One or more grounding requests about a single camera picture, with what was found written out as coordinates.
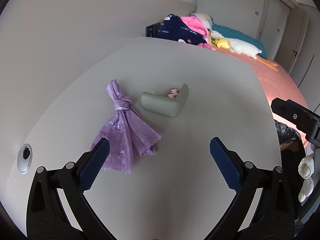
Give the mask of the right white gloved hand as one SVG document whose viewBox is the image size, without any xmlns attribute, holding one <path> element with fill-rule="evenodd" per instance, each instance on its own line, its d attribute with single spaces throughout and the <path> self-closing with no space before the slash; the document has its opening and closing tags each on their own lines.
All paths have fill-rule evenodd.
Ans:
<svg viewBox="0 0 320 240">
<path fill-rule="evenodd" d="M 315 171 L 314 154 L 304 157 L 298 166 L 298 173 L 304 179 L 302 188 L 298 195 L 299 202 L 302 203 L 313 192 L 314 182 L 312 175 Z"/>
</svg>

